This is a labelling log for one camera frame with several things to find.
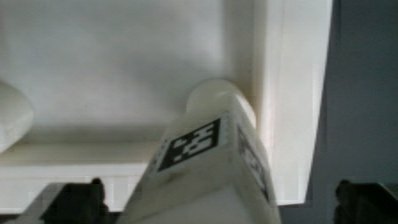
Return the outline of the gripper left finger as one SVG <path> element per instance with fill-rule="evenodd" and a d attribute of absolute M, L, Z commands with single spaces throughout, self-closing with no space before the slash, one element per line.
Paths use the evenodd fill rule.
<path fill-rule="evenodd" d="M 90 183 L 52 183 L 11 224 L 113 224 L 100 178 Z"/>

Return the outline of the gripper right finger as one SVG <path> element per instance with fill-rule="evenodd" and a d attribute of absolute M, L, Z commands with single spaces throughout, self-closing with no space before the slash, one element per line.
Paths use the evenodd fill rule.
<path fill-rule="evenodd" d="M 335 224 L 398 224 L 398 183 L 340 182 Z"/>

